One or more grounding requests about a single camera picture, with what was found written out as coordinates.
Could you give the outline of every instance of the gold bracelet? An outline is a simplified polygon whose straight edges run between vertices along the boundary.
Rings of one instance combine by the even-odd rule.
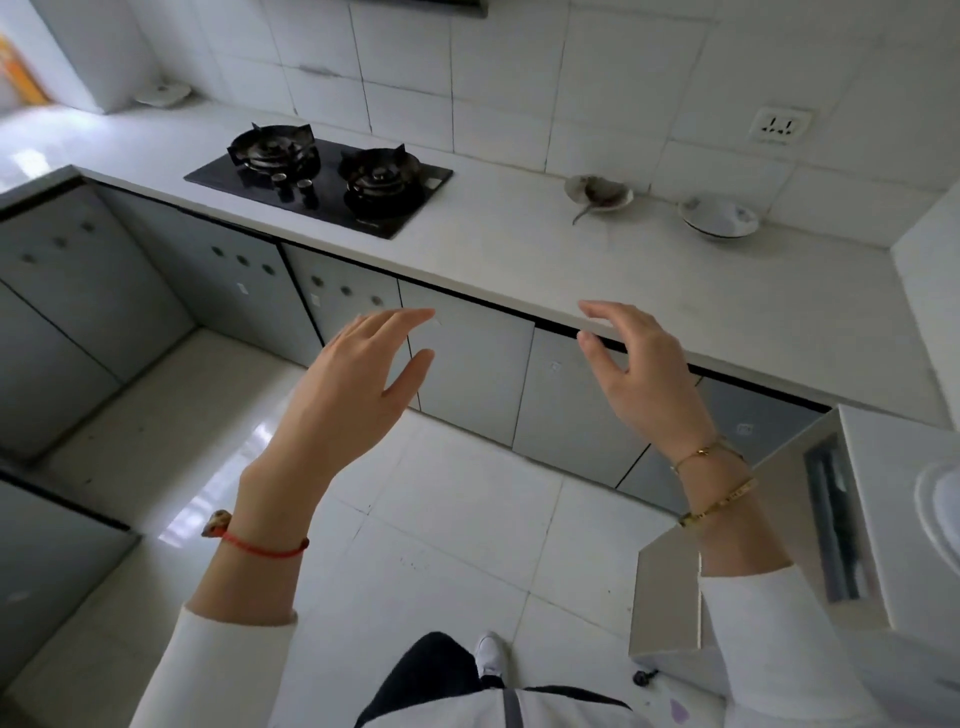
[[[731,452],[734,455],[736,455],[738,458],[743,460],[743,462],[747,462],[747,459],[742,454],[740,454],[739,450],[737,450],[733,445],[731,445],[730,440],[728,440],[723,435],[720,435],[716,440],[714,440],[709,445],[706,445],[698,449],[696,452],[691,452],[687,457],[682,457],[680,460],[677,461],[676,465],[671,465],[670,467],[673,469],[674,473],[679,475],[680,466],[683,463],[685,463],[687,460],[693,457],[697,457],[698,455],[709,455],[711,452],[713,452],[716,449],[724,449],[727,452]]]
[[[730,505],[735,500],[738,500],[746,496],[748,493],[750,493],[754,489],[756,484],[757,484],[756,478],[751,476],[747,482],[743,483],[741,486],[734,489],[729,495],[720,498],[713,505],[711,505],[706,511],[703,511],[701,513],[687,513],[686,515],[681,516],[678,523],[683,528],[686,528],[687,526],[692,525],[693,523],[696,523],[697,521],[700,521],[701,519],[706,518],[711,513],[716,513],[725,505]]]

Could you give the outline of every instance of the red string bracelet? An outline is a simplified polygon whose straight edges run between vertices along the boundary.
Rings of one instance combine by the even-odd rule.
[[[248,544],[246,541],[238,539],[232,533],[227,531],[227,527],[230,525],[230,518],[231,516],[229,511],[214,511],[213,515],[210,516],[210,520],[206,522],[204,530],[201,531],[201,536],[204,536],[208,539],[221,539],[226,541],[228,544],[236,546],[241,551],[252,553],[255,556],[263,556],[266,559],[290,559],[294,556],[300,556],[304,551],[306,551],[306,548],[310,546],[310,539],[305,537],[303,541],[300,542],[299,548],[294,548],[290,551],[270,551],[266,548],[260,548],[259,546]]]

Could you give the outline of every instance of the white sleeve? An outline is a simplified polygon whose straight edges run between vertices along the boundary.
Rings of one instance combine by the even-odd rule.
[[[701,577],[741,725],[882,725],[829,617],[797,567]]]
[[[131,728],[266,728],[296,626],[225,624],[181,609]]]

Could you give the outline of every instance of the kitchen countertop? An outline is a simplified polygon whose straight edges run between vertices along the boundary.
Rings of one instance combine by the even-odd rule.
[[[583,318],[577,300],[634,303],[681,340],[691,363],[950,427],[885,250],[772,225],[735,245],[712,244],[672,205],[649,198],[572,227],[577,206],[558,178],[412,145],[455,174],[382,240],[183,179],[251,122],[301,123],[200,101],[110,116],[15,111],[0,119],[0,207],[73,174],[61,169],[72,165],[92,180],[614,339]],[[389,144],[312,126],[343,144]]]

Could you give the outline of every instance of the hand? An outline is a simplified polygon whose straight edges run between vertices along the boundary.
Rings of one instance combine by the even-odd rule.
[[[309,525],[330,480],[390,431],[420,389],[434,353],[417,353],[384,391],[407,334],[434,315],[404,308],[358,316],[324,347],[297,385],[270,445],[240,479],[231,531],[290,541]]]
[[[657,319],[624,303],[580,301],[579,305],[591,319],[613,324],[627,347],[629,366],[624,372],[597,336],[588,331],[577,334],[617,417],[671,463],[716,439],[716,427],[686,368],[684,350]]]

